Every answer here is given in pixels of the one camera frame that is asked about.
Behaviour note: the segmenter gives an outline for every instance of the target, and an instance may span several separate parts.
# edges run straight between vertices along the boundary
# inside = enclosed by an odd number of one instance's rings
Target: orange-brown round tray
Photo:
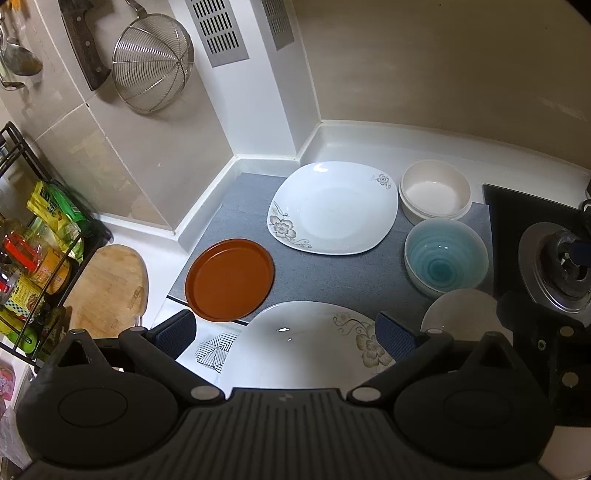
[[[185,296],[191,309],[212,322],[231,322],[253,312],[269,295],[275,265],[269,252],[245,238],[209,247],[191,266]]]

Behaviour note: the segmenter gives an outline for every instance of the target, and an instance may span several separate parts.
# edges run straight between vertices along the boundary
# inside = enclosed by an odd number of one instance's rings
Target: pink object
[[[0,361],[0,398],[11,400],[14,392],[14,369],[12,365]]]

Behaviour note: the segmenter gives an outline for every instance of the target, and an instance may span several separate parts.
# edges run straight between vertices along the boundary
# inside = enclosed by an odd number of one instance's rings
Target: wooden cutting board
[[[72,310],[69,328],[84,328],[92,338],[116,338],[147,305],[144,261],[125,245],[99,248],[64,302]]]

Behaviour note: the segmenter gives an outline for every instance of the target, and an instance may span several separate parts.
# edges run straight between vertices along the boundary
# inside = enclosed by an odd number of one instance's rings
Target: strainer handle
[[[138,2],[136,2],[135,0],[125,0],[127,2],[127,4],[133,8],[137,14],[138,14],[138,20],[140,18],[145,18],[148,16],[148,12],[146,12],[146,9],[144,7],[142,7]]]

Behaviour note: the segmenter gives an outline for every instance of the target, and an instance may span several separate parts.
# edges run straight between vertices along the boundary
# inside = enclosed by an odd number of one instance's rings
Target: stove burner
[[[577,240],[580,238],[567,230],[553,233],[542,248],[540,260],[548,280],[565,295],[580,300],[591,290],[591,271],[569,257],[569,248]]]
[[[532,300],[556,312],[591,323],[591,271],[576,265],[569,246],[579,240],[555,223],[531,225],[519,241],[519,271]]]

